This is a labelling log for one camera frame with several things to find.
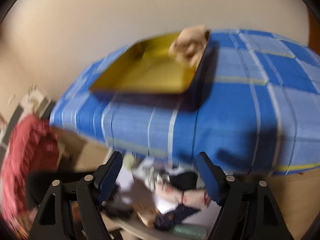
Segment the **mint green rolled towel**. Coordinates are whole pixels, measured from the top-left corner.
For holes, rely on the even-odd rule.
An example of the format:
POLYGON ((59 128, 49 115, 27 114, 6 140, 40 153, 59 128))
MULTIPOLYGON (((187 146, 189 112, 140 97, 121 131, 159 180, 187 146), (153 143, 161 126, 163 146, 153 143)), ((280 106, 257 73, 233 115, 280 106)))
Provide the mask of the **mint green rolled towel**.
POLYGON ((207 229, 190 224, 176 225, 173 229, 173 233, 189 239, 206 239, 207 237, 207 229))

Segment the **red knit cloth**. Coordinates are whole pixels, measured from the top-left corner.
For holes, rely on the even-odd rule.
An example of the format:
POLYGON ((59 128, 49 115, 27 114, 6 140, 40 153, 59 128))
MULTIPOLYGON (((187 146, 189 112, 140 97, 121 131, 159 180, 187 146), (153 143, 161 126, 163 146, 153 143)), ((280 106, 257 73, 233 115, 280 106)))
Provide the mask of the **red knit cloth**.
POLYGON ((58 160, 58 138, 48 120, 31 114, 15 126, 1 168, 2 215, 12 228, 18 227, 18 217, 27 211, 29 174, 56 170, 58 160))

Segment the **dark navy patterned cloth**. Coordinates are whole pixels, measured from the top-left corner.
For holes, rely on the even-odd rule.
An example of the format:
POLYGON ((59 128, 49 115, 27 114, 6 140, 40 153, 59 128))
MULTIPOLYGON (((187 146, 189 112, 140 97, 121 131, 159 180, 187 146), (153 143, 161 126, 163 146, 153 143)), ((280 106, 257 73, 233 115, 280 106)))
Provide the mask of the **dark navy patterned cloth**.
POLYGON ((187 217, 198 213, 200 210, 180 204, 175 210, 155 217, 154 228, 160 231, 170 231, 176 225, 181 224, 187 217))

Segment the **white drawer box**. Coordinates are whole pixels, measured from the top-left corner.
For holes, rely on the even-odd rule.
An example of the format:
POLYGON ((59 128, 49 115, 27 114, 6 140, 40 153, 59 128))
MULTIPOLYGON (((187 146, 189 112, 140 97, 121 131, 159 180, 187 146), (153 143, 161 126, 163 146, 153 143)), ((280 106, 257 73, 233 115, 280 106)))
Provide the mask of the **white drawer box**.
MULTIPOLYGON (((153 158, 137 159, 126 155, 118 178, 116 189, 108 201, 103 202, 103 211, 122 229, 140 239, 189 239, 170 231, 154 228, 155 217, 175 210, 178 204, 170 203, 151 192, 144 184, 145 169, 154 167, 170 174, 170 185, 182 190, 205 189, 200 174, 193 167, 173 165, 153 158)), ((207 237, 219 214, 216 202, 182 221, 207 229, 207 237)))

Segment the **beige grey crumpled cloth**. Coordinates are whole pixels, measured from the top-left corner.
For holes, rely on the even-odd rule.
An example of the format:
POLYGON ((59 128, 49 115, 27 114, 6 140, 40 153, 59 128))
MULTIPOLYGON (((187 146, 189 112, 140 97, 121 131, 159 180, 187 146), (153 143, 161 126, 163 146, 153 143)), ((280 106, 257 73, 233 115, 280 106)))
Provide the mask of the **beige grey crumpled cloth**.
POLYGON ((170 174, 166 170, 156 170, 153 166, 145 169, 144 184, 151 191, 156 190, 157 184, 169 184, 170 174))

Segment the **blue plaid storage bag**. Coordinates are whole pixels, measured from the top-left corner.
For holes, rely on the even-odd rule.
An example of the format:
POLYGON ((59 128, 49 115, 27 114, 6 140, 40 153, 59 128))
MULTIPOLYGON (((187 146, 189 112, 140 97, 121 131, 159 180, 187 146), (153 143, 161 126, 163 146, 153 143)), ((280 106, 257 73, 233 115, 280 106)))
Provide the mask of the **blue plaid storage bag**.
POLYGON ((57 101, 50 124, 121 152, 182 164, 198 153, 226 171, 292 174, 319 167, 319 55, 264 31, 210 33, 179 94, 93 91, 136 63, 167 59, 155 39, 119 48, 88 66, 57 101))

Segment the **tan plush toy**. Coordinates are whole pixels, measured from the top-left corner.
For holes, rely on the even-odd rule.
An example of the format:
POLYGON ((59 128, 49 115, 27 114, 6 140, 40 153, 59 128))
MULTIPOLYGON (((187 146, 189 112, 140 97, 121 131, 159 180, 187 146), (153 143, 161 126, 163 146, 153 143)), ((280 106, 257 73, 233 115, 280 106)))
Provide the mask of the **tan plush toy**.
POLYGON ((171 43, 168 55, 177 62, 196 69, 207 46, 209 34, 205 25, 184 28, 171 43))

